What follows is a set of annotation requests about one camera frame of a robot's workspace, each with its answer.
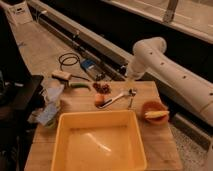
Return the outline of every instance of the toy food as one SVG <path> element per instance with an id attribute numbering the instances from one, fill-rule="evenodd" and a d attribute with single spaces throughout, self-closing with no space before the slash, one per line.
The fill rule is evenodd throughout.
<path id="1" fill-rule="evenodd" d="M 152 124 L 160 125 L 168 122 L 169 111 L 160 102 L 147 101 L 142 106 L 141 117 Z"/>

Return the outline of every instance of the green vegetable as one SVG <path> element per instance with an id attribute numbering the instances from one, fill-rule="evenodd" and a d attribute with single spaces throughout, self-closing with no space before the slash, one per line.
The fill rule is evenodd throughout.
<path id="1" fill-rule="evenodd" d="M 70 83 L 69 87 L 71 87 L 71 88 L 87 88 L 89 91 L 91 91 L 90 86 L 86 83 Z"/>

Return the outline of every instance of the black cable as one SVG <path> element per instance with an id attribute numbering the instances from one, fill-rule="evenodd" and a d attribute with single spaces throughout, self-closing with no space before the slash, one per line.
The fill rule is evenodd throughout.
<path id="1" fill-rule="evenodd" d="M 74 61 L 72 63 L 66 63 L 66 61 L 70 60 L 70 59 L 75 59 L 76 61 Z M 59 61 L 59 64 L 60 64 L 60 70 L 61 71 L 63 71 L 63 66 L 73 66 L 73 65 L 75 65 L 77 63 L 79 63 L 79 65 L 80 65 L 79 56 L 76 53 L 72 53 L 72 52 L 65 53 L 65 54 L 59 56 L 58 61 Z M 89 79 L 81 77 L 81 76 L 77 76 L 77 75 L 71 75 L 71 76 L 75 77 L 75 78 L 80 78 L 80 79 L 83 79 L 83 80 L 86 80 L 86 81 L 90 81 Z"/>

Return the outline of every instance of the metal utensil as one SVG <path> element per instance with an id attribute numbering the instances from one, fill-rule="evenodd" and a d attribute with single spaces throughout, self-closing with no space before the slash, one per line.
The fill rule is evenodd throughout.
<path id="1" fill-rule="evenodd" d="M 133 99 L 134 99 L 135 95 L 137 94 L 137 89 L 129 89 L 129 94 L 131 95 L 131 99 L 130 99 L 130 102 L 129 102 L 127 109 L 131 109 Z"/>

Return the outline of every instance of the black chair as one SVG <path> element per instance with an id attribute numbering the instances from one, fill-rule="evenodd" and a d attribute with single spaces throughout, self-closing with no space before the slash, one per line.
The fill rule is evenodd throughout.
<path id="1" fill-rule="evenodd" d="M 44 106 L 44 98 L 40 94 L 43 89 L 43 76 L 30 74 L 1 7 L 0 70 L 9 83 L 0 92 L 0 171 L 16 170 L 17 161 L 19 170 L 24 170 L 26 153 L 29 150 L 25 148 L 26 130 L 29 128 L 27 119 L 33 110 Z M 16 80 L 22 82 L 23 86 L 16 86 Z"/>

